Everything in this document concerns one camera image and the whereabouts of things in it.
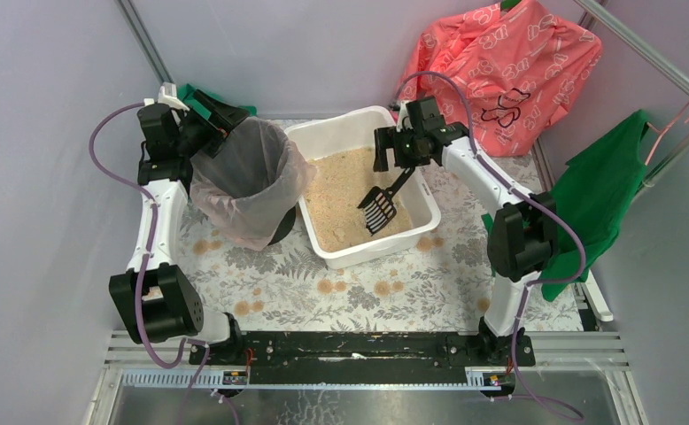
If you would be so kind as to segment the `black litter scoop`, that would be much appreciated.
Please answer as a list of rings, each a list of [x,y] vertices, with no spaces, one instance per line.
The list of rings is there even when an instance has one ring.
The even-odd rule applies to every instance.
[[[374,236],[382,231],[398,213],[394,198],[414,173],[414,168],[405,169],[396,181],[387,188],[374,186],[360,201],[357,208],[362,210],[365,228]]]

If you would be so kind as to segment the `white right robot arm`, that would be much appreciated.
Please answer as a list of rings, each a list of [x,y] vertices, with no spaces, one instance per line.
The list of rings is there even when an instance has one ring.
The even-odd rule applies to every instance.
[[[454,174],[492,217],[487,257],[496,273],[490,307],[481,329],[511,336],[521,315],[523,287],[534,281],[557,251],[557,225],[549,193],[535,194],[517,184],[481,149],[462,123],[448,123],[434,97],[404,103],[399,123],[374,132],[377,173],[401,169],[388,188],[372,188],[360,201],[365,227],[380,232],[397,215],[393,198],[419,166],[436,163]]]

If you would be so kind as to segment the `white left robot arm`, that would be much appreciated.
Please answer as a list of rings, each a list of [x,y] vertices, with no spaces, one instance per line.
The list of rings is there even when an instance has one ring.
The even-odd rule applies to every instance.
[[[215,156],[250,114],[201,90],[191,97],[193,103],[185,104],[166,83],[156,99],[134,107],[144,137],[135,181],[142,216],[134,254],[125,273],[111,277],[108,289],[136,344],[144,336],[152,344],[177,337],[234,344],[240,337],[231,314],[205,312],[177,263],[177,240],[190,200],[192,157]]]

